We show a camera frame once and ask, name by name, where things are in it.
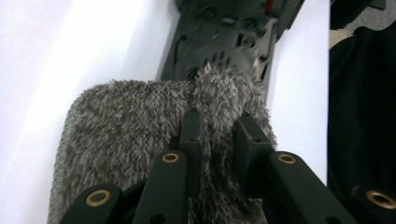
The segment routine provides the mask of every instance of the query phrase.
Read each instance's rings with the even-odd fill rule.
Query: gray fluffy fabric
[[[183,114],[201,115],[204,179],[189,223],[265,223],[259,200],[244,198],[233,172],[233,125],[250,113],[276,146],[259,80],[207,66],[193,81],[113,81],[84,91],[68,113],[58,148],[49,223],[96,184],[128,189],[148,177],[154,157],[179,136]]]

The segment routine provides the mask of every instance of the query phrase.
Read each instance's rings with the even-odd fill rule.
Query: gray floor
[[[346,30],[354,32],[356,28],[365,26],[373,30],[383,30],[396,21],[396,0],[387,0],[387,8],[384,11],[367,7],[352,23],[346,26]]]

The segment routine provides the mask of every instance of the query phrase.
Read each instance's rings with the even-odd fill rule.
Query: white tabletop
[[[69,106],[111,79],[156,80],[174,0],[0,2],[0,223],[47,220]],[[278,150],[326,180],[329,1],[306,0],[276,44],[268,108]]]

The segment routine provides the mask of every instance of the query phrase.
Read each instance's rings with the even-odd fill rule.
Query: brass insert
[[[178,159],[180,159],[180,157],[175,153],[167,153],[163,155],[164,162],[176,162]]]
[[[279,156],[277,156],[277,159],[288,164],[293,164],[296,162],[296,159],[288,154],[280,154]]]
[[[388,195],[383,194],[379,191],[369,190],[366,193],[366,197],[370,200],[370,202],[375,203],[380,207],[387,209],[396,209],[396,202]]]
[[[95,196],[100,195],[100,194],[104,194],[105,197],[103,197],[100,200],[96,200]],[[92,192],[90,195],[88,195],[87,199],[85,200],[85,203],[91,207],[96,207],[96,206],[106,203],[110,199],[110,195],[111,195],[110,191],[108,191],[106,189],[99,189],[99,190]]]

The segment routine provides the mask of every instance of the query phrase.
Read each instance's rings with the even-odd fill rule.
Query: gray towel
[[[189,223],[265,223],[259,200],[244,198],[233,172],[232,128],[250,113],[276,145],[265,87],[240,71],[207,66],[192,81],[113,81],[84,91],[68,113],[55,164],[49,223],[96,184],[127,189],[148,176],[153,158],[178,136],[183,114],[201,115],[205,175]]]

